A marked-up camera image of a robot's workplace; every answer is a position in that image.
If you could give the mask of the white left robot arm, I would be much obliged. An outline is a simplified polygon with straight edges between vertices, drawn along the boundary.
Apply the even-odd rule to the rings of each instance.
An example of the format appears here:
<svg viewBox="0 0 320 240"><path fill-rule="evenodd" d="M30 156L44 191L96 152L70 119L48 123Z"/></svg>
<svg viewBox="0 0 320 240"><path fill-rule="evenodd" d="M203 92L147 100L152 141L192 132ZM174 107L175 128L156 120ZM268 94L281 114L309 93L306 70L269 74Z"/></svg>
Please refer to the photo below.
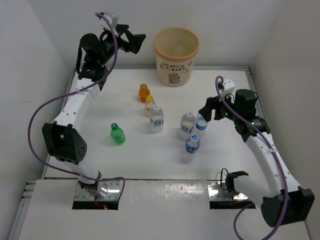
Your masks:
<svg viewBox="0 0 320 240"><path fill-rule="evenodd" d="M87 144L79 131L82 120L94 98L106 83L110 71L105 64L118 52L137 54L146 39L145 34L132 34L129 26L118 24L115 36L105 29L100 36L85 34L79 41L76 72L77 89L70 96L52 123L45 123L42 134L48 154L78 174L80 187L92 196L100 192L100 172L85 161Z"/></svg>

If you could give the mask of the clear bottle blue label tall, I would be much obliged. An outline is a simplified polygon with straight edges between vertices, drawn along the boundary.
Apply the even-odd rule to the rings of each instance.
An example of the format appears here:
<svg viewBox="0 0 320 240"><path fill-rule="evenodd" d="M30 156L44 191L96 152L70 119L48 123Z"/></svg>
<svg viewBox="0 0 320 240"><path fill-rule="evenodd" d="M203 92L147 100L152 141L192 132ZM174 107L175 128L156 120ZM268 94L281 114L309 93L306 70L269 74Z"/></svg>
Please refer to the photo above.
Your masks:
<svg viewBox="0 0 320 240"><path fill-rule="evenodd" d="M208 122L204 119L204 117L198 113L196 116L196 122L194 126L195 134L199 137L202 138L207 130Z"/></svg>

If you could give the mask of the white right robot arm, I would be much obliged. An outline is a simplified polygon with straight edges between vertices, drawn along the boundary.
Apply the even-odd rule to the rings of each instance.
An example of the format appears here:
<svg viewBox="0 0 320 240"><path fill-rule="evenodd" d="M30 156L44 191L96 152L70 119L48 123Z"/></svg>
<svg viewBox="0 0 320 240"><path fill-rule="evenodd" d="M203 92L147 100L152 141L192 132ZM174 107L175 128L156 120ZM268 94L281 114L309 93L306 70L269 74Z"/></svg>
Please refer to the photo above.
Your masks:
<svg viewBox="0 0 320 240"><path fill-rule="evenodd" d="M225 190L231 194L243 193L261 210L269 227L303 222L307 219L315 196L295 180L277 151L267 122L256 115L258 95L248 89L228 95L224 101L209 97L199 114L206 121L227 118L234 123L236 132L251 150L267 181L268 188L256 184L244 170L229 172Z"/></svg>

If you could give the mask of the clear bottle QR cap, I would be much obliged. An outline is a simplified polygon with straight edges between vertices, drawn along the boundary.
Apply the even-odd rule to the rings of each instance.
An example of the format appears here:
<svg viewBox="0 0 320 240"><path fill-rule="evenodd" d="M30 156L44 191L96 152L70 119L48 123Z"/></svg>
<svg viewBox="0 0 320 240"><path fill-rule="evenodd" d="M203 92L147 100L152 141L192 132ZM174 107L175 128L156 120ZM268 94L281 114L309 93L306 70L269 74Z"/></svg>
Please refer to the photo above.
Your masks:
<svg viewBox="0 0 320 240"><path fill-rule="evenodd" d="M164 129L164 113L159 105L154 105L149 112L150 130L160 133Z"/></svg>

